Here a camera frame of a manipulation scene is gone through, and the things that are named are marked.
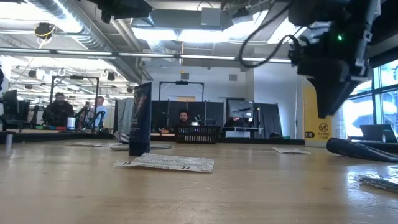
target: laptop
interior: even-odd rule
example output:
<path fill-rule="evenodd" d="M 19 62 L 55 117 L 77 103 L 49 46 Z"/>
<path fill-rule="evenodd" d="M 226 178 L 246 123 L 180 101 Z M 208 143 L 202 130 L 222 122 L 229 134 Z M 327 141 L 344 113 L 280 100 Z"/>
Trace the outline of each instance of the laptop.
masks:
<path fill-rule="evenodd" d="M 360 125 L 365 141 L 378 141 L 383 143 L 398 143 L 391 124 Z"/>

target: desk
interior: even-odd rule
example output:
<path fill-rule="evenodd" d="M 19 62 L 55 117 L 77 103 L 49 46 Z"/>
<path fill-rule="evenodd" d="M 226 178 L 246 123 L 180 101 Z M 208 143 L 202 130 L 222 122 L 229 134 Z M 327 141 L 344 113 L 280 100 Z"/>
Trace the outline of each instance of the desk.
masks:
<path fill-rule="evenodd" d="M 14 144 L 11 156 L 0 148 L 0 223 L 397 223 L 397 194 L 349 179 L 397 175 L 394 164 L 325 149 L 286 155 L 267 145 L 175 144 L 153 153 L 214 159 L 214 172 L 116 169 L 127 152 L 72 142 Z"/>

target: man with beard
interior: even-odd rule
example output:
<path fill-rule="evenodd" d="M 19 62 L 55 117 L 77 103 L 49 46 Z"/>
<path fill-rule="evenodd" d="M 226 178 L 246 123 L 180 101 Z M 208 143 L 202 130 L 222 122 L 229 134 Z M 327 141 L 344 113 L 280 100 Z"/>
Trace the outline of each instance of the man with beard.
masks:
<path fill-rule="evenodd" d="M 43 113 L 43 119 L 51 126 L 65 127 L 68 117 L 73 117 L 73 106 L 65 101 L 63 93 L 55 94 L 55 101 L 48 105 Z"/>

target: person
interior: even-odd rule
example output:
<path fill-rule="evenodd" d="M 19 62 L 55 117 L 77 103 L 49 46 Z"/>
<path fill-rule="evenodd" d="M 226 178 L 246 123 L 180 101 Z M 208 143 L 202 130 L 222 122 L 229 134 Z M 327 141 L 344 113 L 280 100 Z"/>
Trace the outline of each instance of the person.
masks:
<path fill-rule="evenodd" d="M 55 94 L 55 101 L 49 104 L 43 112 L 43 119 L 48 125 L 65 127 L 68 117 L 73 117 L 73 106 L 65 100 L 63 93 Z"/>
<path fill-rule="evenodd" d="M 191 121 L 189 120 L 189 112 L 188 110 L 180 110 L 180 122 L 177 123 L 180 126 L 191 125 Z"/>
<path fill-rule="evenodd" d="M 233 128 L 233 127 L 247 127 L 244 118 L 232 117 L 224 124 L 224 128 Z"/>
<path fill-rule="evenodd" d="M 102 120 L 102 122 L 104 122 L 105 116 L 106 116 L 106 107 L 103 105 L 105 102 L 105 98 L 103 98 L 102 96 L 99 96 L 99 97 L 97 97 L 96 102 L 97 102 L 97 114 L 98 114 L 98 112 L 101 112 L 101 111 L 105 112 L 103 120 Z M 94 108 L 90 107 L 89 105 L 86 105 L 86 107 L 90 108 L 90 114 L 92 115 L 91 117 L 93 117 L 93 116 L 95 117 L 96 114 L 94 114 Z M 101 116 L 96 117 L 96 119 L 95 119 L 95 127 L 96 128 L 98 128 L 100 126 L 100 121 L 101 121 Z"/>

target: black cable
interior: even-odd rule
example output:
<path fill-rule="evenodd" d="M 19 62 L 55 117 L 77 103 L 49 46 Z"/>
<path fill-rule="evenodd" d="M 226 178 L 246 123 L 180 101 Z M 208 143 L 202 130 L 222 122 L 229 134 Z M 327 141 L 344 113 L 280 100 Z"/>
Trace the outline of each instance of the black cable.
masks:
<path fill-rule="evenodd" d="M 272 53 L 270 54 L 270 56 L 268 56 L 265 60 L 263 60 L 262 62 L 259 62 L 257 65 L 251 65 L 251 64 L 246 64 L 243 61 L 243 50 L 245 48 L 245 46 L 248 44 L 248 42 L 261 30 L 263 30 L 263 28 L 265 28 L 266 26 L 268 26 L 271 22 L 274 22 L 279 16 L 283 15 L 283 13 L 285 13 L 287 10 L 289 10 L 289 7 L 293 4 L 295 0 L 291 0 L 291 2 L 288 3 L 288 5 L 286 5 L 280 12 L 278 12 L 274 17 L 270 18 L 266 23 L 261 24 L 253 33 L 251 33 L 249 35 L 249 37 L 246 38 L 246 40 L 242 43 L 242 46 L 239 50 L 239 55 L 238 55 L 238 59 L 239 62 L 241 63 L 241 65 L 243 65 L 246 68 L 255 68 L 257 66 L 260 65 L 264 65 L 265 63 L 267 63 L 273 56 L 275 56 L 275 54 L 279 51 L 280 47 L 282 46 L 284 40 L 288 37 L 290 37 L 294 42 L 295 40 L 297 40 L 293 35 L 286 35 L 284 38 L 282 38 L 282 40 L 280 40 L 280 42 L 278 43 L 277 47 L 272 51 Z"/>

